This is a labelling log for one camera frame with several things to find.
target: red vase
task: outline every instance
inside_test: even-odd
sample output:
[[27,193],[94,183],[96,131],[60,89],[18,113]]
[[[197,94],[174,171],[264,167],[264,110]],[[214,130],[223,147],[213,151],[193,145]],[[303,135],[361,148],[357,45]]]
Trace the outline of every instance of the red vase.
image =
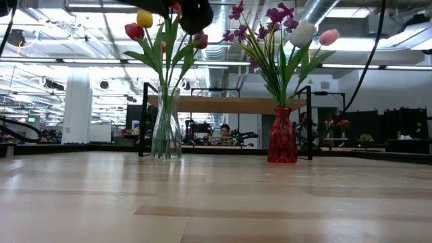
[[292,109],[278,107],[275,111],[276,120],[271,128],[267,161],[272,163],[296,163],[296,133],[290,121]]

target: pillar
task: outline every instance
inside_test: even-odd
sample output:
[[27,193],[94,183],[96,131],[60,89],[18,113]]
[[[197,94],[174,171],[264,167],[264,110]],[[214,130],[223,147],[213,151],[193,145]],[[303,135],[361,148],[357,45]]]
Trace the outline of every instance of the pillar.
[[93,91],[88,72],[71,67],[67,78],[62,144],[90,142]]

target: glass vase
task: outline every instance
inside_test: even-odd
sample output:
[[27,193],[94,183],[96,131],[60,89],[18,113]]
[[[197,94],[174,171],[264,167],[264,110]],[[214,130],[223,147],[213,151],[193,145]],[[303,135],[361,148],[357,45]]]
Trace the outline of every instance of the glass vase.
[[153,160],[176,161],[182,158],[182,133],[178,123],[179,88],[158,87],[159,109],[151,145]]
[[290,121],[292,109],[278,107],[275,112],[276,120],[271,128],[267,161],[271,163],[296,163],[296,133]]

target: wooden floor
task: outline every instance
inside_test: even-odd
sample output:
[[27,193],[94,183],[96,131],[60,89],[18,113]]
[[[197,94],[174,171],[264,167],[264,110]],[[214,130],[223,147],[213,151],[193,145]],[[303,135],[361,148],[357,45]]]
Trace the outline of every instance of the wooden floor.
[[135,153],[0,160],[1,243],[432,242],[432,167]]

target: man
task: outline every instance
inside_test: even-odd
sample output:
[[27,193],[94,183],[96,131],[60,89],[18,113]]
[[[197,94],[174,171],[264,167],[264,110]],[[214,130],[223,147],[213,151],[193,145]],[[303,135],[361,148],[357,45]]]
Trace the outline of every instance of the man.
[[[317,124],[314,124],[312,121],[312,139],[315,139],[318,136]],[[296,127],[296,136],[300,143],[300,146],[306,148],[307,140],[308,140],[308,113],[303,112],[300,114],[300,125]]]
[[230,136],[230,126],[228,124],[223,124],[221,126],[221,136],[222,137],[228,137]]
[[217,145],[232,145],[230,130],[231,128],[228,124],[223,124],[221,126],[221,138]]

